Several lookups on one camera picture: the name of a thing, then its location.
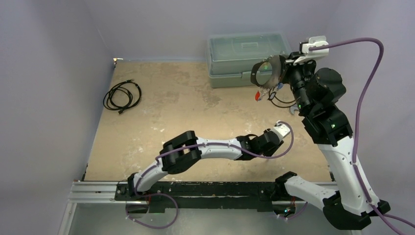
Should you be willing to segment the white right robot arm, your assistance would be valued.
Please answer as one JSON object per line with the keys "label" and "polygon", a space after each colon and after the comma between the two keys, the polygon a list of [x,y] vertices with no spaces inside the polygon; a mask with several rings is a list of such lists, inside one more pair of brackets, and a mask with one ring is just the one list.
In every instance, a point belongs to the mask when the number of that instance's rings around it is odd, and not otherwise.
{"label": "white right robot arm", "polygon": [[326,189],[287,172],[276,179],[274,194],[280,199],[293,196],[305,200],[319,208],[336,229],[362,230],[371,217],[391,208],[370,188],[353,155],[357,132],[336,107],[346,93],[342,77],[333,69],[316,69],[314,60],[296,65],[285,60],[282,55],[270,59],[271,80],[290,86],[304,128],[326,158],[338,188]]}

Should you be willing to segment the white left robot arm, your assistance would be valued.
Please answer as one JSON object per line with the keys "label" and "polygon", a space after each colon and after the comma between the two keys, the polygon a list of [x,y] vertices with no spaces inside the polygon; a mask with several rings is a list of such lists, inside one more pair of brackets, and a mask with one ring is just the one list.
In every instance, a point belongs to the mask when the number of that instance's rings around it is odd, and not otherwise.
{"label": "white left robot arm", "polygon": [[290,132],[283,125],[267,129],[259,136],[247,134],[230,140],[208,140],[197,137],[194,131],[186,131],[164,143],[159,155],[145,170],[128,177],[127,194],[133,200],[140,200],[156,182],[167,175],[181,174],[200,160],[273,158]]}

